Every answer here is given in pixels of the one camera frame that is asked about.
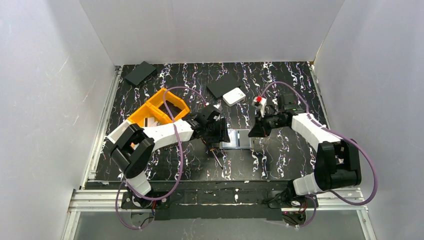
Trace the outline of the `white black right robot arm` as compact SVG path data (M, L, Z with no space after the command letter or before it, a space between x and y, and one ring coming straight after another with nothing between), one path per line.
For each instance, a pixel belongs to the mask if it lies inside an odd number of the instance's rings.
M316 194L333 189L357 186L362 181L359 151L349 142L327 132L315 118L295 103L295 97L280 97L278 107L256 96L252 105L257 109L255 123L248 136L268 137L273 129L289 127L303 137L315 150L313 173L290 180L286 198Z

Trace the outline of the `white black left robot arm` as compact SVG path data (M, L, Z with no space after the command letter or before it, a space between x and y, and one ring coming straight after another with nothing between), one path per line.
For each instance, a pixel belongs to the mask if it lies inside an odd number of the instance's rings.
M201 112L194 112L171 123L152 127L140 127L125 120L107 139L110 141L109 156L122 172L125 184L137 197L144 200L159 200L151 197L147 168L152 153L164 147L177 146L192 140L201 140L213 147L221 142L230 142L227 120L221 116L217 105L207 105Z

